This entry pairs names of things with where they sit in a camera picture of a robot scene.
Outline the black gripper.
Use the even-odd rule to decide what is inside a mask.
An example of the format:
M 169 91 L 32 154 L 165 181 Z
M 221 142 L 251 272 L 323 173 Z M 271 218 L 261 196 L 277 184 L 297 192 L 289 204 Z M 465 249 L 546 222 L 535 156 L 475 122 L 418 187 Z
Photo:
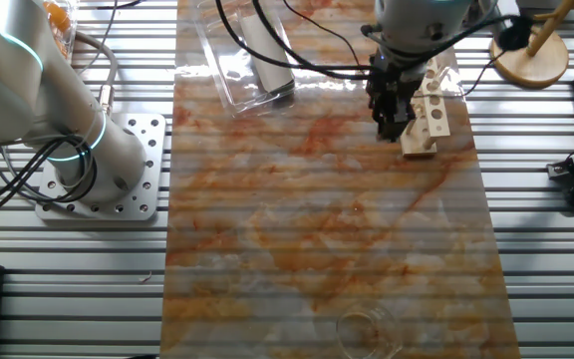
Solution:
M 383 73 L 370 72 L 366 91 L 369 109 L 378 124 L 378 139 L 394 143 L 416 118 L 411 99 L 420 87 L 420 75 L 399 72 L 378 49 L 369 58 L 370 65 Z

